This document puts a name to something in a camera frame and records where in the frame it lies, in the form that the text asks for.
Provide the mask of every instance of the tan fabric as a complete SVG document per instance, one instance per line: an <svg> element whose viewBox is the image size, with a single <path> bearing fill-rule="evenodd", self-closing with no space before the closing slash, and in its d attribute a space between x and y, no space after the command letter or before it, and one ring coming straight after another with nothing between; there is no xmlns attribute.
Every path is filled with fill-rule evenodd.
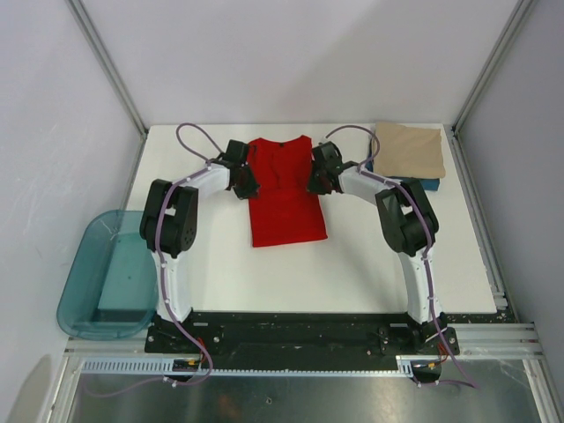
<svg viewBox="0 0 564 423"><path fill-rule="evenodd" d="M444 178L441 130L410 128L391 122L379 122L376 135L381 149L374 170L384 176L421 179Z"/></svg>

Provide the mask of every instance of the red shirt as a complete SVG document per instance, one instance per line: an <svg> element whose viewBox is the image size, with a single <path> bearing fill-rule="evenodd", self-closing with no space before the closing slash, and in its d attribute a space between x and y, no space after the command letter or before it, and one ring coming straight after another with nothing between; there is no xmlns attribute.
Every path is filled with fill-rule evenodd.
<svg viewBox="0 0 564 423"><path fill-rule="evenodd" d="M249 145L247 161L260 184L258 197L249 199L253 247L327 239L319 198L306 191L311 138L258 138Z"/></svg>

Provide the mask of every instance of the white wall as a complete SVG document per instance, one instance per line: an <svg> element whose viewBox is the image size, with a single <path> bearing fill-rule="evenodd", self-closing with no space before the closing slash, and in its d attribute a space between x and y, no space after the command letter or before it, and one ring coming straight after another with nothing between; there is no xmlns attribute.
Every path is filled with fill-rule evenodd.
<svg viewBox="0 0 564 423"><path fill-rule="evenodd" d="M85 0L146 125L454 121L516 0Z"/></svg>
<svg viewBox="0 0 564 423"><path fill-rule="evenodd" d="M63 0L3 1L0 46L0 421L20 423L63 352L82 233L119 207L140 141Z"/></svg>
<svg viewBox="0 0 564 423"><path fill-rule="evenodd" d="M538 2L464 126L506 285L564 401L564 3Z"/></svg>

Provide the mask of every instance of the transparent plastic bin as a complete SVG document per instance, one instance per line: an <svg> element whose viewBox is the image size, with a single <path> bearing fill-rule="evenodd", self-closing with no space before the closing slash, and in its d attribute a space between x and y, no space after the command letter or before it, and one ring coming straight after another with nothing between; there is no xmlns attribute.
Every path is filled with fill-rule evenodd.
<svg viewBox="0 0 564 423"><path fill-rule="evenodd" d="M83 339L128 338L157 307L157 272L139 235L141 211L107 211L78 247L56 312L61 329Z"/></svg>

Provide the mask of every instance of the black mounting plate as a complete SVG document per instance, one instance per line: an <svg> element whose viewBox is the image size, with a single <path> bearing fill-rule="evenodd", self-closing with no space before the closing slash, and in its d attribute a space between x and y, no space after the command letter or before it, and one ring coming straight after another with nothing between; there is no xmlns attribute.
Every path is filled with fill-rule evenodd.
<svg viewBox="0 0 564 423"><path fill-rule="evenodd" d="M397 354L439 355L407 314L192 312L182 324L204 341L216 368L263 371L396 370ZM445 330L459 353L456 332ZM146 353L199 353L158 315L147 331Z"/></svg>

